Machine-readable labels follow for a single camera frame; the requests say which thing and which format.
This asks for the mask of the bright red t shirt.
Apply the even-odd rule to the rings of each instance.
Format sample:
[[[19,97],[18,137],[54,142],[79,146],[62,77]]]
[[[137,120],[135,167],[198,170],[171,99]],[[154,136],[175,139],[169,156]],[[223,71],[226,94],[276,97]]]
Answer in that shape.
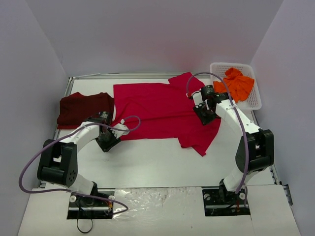
[[[204,83],[190,72],[168,79],[168,83],[116,84],[114,100],[117,124],[122,119],[128,128],[139,127],[121,139],[178,139],[182,148],[193,148],[205,156],[216,137],[221,120],[202,125],[193,111],[186,91],[197,91]]]

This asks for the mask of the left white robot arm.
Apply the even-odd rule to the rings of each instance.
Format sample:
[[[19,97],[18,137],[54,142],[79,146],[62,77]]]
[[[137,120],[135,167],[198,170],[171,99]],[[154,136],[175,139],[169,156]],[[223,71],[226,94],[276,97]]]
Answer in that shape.
[[[118,144],[122,135],[127,134],[128,128],[124,120],[112,128],[107,115],[88,118],[75,129],[75,134],[54,142],[46,140],[47,149],[41,154],[37,170],[37,178],[52,184],[67,188],[72,192],[82,194],[81,200],[89,206],[95,205],[99,200],[97,184],[78,174],[78,152],[89,142],[95,140],[103,152],[108,152]]]

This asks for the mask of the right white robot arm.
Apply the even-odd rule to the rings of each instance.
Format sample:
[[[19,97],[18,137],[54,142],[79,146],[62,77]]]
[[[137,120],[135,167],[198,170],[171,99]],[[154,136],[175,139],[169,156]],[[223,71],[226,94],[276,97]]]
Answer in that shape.
[[[254,175],[274,164],[274,135],[271,130],[263,130],[253,123],[228,92],[217,93],[212,85],[202,87],[189,98],[203,125],[221,118],[235,134],[240,135],[235,168],[222,179],[218,191],[219,199],[229,203]]]

